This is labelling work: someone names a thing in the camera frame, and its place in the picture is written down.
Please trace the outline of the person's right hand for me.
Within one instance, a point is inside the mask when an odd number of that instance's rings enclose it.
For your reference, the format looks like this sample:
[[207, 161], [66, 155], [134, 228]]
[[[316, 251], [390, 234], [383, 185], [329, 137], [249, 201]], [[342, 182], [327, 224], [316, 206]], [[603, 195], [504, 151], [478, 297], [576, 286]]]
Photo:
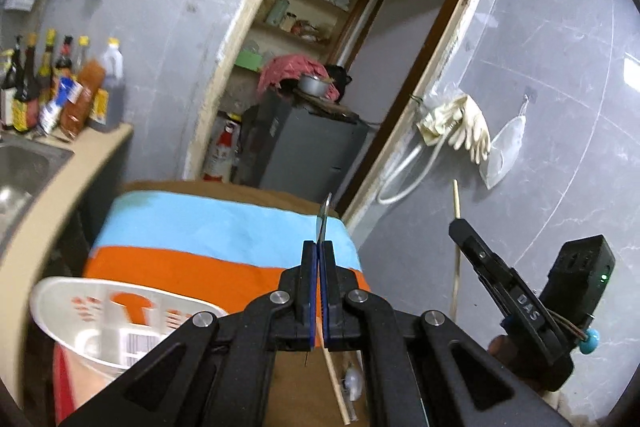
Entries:
[[487, 351], [498, 360], [500, 364], [507, 367], [511, 373], [529, 385], [529, 382], [518, 373], [514, 366], [516, 356], [518, 355], [518, 347], [514, 345], [513, 341], [507, 335], [499, 335], [491, 340]]

